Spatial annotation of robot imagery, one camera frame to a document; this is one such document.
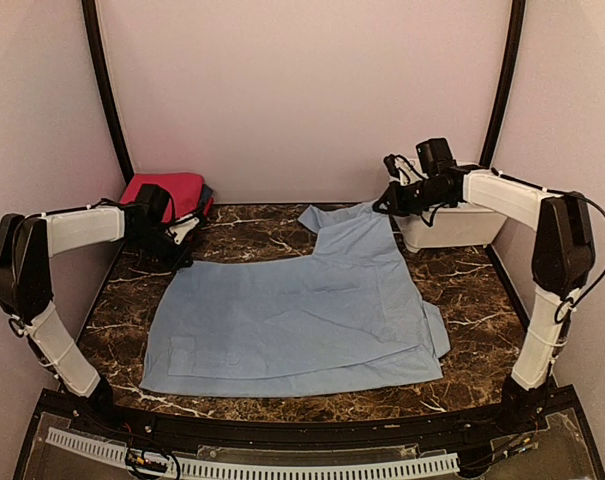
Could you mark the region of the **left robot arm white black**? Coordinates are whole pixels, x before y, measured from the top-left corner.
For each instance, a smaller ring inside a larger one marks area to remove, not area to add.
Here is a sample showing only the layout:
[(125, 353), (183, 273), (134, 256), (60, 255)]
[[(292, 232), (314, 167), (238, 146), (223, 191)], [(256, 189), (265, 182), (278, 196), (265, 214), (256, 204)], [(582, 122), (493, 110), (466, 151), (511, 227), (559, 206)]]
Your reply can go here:
[(189, 239), (202, 225), (190, 213), (169, 223), (150, 205), (99, 202), (61, 212), (7, 214), (0, 222), (0, 307), (40, 365), (71, 394), (85, 398), (83, 417), (102, 436), (123, 427), (107, 400), (108, 380), (80, 351), (54, 302), (52, 259), (91, 245), (125, 241), (149, 251), (172, 270), (191, 264)]

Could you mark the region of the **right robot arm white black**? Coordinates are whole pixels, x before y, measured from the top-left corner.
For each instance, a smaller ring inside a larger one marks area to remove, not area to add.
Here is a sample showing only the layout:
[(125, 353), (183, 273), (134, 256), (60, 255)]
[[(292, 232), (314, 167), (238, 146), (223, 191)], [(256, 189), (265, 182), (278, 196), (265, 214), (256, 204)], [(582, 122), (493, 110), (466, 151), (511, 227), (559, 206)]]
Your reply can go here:
[(432, 206), (468, 203), (501, 214), (535, 232), (531, 260), (535, 300), (524, 343), (510, 378), (518, 391), (547, 381), (564, 347), (572, 310), (595, 264), (588, 199), (577, 192), (535, 186), (477, 165), (452, 166), (408, 184), (392, 167), (391, 180), (373, 210), (418, 216)]

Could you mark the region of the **light blue button shirt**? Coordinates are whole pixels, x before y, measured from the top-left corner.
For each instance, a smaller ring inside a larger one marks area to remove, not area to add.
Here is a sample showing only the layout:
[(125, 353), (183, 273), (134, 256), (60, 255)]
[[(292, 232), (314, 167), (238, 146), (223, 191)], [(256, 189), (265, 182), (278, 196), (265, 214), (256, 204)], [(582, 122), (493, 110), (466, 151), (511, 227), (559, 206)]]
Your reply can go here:
[(388, 217), (370, 204), (307, 208), (312, 253), (197, 261), (156, 310), (141, 387), (186, 396), (302, 397), (429, 382), (450, 349)]

